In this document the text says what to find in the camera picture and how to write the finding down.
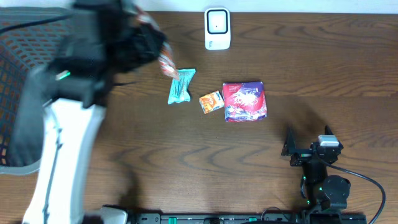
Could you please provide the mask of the red Top chocolate bar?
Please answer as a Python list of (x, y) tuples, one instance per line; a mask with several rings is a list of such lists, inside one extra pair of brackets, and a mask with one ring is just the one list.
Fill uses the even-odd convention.
[[(140, 24), (146, 24), (150, 26), (150, 30), (155, 30), (159, 32), (160, 34), (163, 34), (161, 31), (158, 23), (145, 11), (143, 11), (139, 6), (136, 6), (137, 9), (137, 21)], [(175, 80), (180, 79), (180, 75), (178, 73), (178, 70), (176, 69), (173, 57), (172, 57), (172, 48), (167, 42), (167, 40), (164, 40), (161, 48), (160, 48), (160, 55), (158, 57), (159, 64), (161, 71), (164, 75), (173, 78)]]

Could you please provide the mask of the red purple snack packet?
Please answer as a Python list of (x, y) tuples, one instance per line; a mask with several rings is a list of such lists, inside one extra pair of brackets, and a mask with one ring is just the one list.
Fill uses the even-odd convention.
[(257, 121), (267, 117), (263, 82), (224, 83), (222, 87), (225, 121)]

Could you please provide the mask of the teal snack wrapper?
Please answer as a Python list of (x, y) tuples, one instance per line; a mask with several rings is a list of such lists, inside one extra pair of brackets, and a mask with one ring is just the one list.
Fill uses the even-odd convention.
[(189, 84), (196, 74), (195, 68), (180, 69), (178, 70), (179, 80), (173, 79), (170, 86), (170, 93), (168, 98), (168, 104), (183, 103), (191, 100), (191, 96), (188, 92)]

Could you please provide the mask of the small orange juice box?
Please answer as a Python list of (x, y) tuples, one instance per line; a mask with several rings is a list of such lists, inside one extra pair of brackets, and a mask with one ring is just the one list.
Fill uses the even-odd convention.
[(200, 97), (199, 103), (205, 114), (211, 113), (224, 107), (223, 97), (218, 90)]

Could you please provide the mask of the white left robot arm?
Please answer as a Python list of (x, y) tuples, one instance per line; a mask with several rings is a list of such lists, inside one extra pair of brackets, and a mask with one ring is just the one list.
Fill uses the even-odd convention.
[(86, 176), (117, 73), (156, 60), (165, 35), (152, 22), (78, 25), (55, 58), (29, 74), (11, 145), (41, 149), (24, 223), (130, 223), (123, 208), (83, 208)]

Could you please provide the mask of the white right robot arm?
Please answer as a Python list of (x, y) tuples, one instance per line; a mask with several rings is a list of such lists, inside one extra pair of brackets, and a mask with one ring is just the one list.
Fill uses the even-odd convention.
[(281, 155), (290, 157), (290, 166), (303, 169), (300, 188), (308, 203), (308, 209), (301, 212), (303, 223), (343, 222), (341, 211), (347, 207), (351, 183), (327, 172), (327, 168), (338, 160), (342, 149), (342, 143), (328, 126), (307, 149), (299, 149), (292, 129), (288, 130)]

